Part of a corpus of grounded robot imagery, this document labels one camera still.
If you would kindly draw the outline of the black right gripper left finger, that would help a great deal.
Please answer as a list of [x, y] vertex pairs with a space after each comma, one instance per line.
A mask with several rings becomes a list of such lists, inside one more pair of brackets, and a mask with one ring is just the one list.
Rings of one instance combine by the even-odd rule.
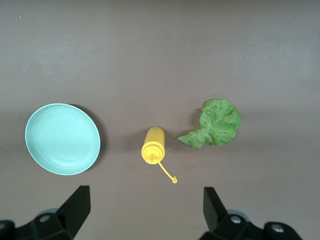
[[0, 220], [0, 240], [74, 240], [90, 214], [90, 187], [81, 185], [55, 212], [44, 212], [16, 227]]

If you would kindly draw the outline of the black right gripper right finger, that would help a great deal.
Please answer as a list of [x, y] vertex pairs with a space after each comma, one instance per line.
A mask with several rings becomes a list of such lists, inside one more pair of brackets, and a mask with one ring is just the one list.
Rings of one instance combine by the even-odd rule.
[[285, 223], [270, 221], [259, 228], [238, 213], [228, 213], [213, 187], [203, 189], [203, 215], [208, 231], [199, 240], [303, 240]]

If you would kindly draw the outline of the green lettuce leaf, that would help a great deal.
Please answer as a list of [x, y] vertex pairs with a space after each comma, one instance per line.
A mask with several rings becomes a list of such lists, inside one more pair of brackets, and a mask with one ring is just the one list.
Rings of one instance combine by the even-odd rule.
[[241, 124], [240, 114], [228, 100], [212, 98], [201, 109], [199, 129], [177, 140], [191, 148], [202, 148], [205, 144], [223, 146], [234, 140]]

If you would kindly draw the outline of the yellow squeeze bottle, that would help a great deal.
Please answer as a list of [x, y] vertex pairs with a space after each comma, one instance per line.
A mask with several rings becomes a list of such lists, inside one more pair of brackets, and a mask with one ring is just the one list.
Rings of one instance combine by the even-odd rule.
[[146, 133], [141, 148], [141, 157], [149, 165], [159, 165], [172, 183], [176, 184], [178, 182], [177, 177], [172, 176], [162, 165], [165, 155], [165, 132], [158, 126], [151, 127]]

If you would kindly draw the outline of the mint green plate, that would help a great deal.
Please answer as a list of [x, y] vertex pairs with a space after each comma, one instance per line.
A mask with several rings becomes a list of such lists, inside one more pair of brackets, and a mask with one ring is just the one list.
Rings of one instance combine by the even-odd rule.
[[101, 136], [92, 118], [66, 103], [51, 103], [28, 119], [24, 139], [34, 161], [45, 170], [62, 176], [85, 172], [101, 151]]

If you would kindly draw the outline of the brown table cover sheet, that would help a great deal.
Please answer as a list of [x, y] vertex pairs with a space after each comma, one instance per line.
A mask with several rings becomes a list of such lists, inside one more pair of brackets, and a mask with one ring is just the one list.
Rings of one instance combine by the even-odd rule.
[[[225, 99], [236, 137], [177, 140]], [[81, 108], [98, 160], [62, 176], [25, 144], [38, 108]], [[148, 130], [165, 133], [146, 163]], [[88, 185], [76, 240], [198, 240], [203, 188], [258, 227], [285, 223], [320, 240], [320, 0], [0, 0], [0, 219], [24, 225]]]

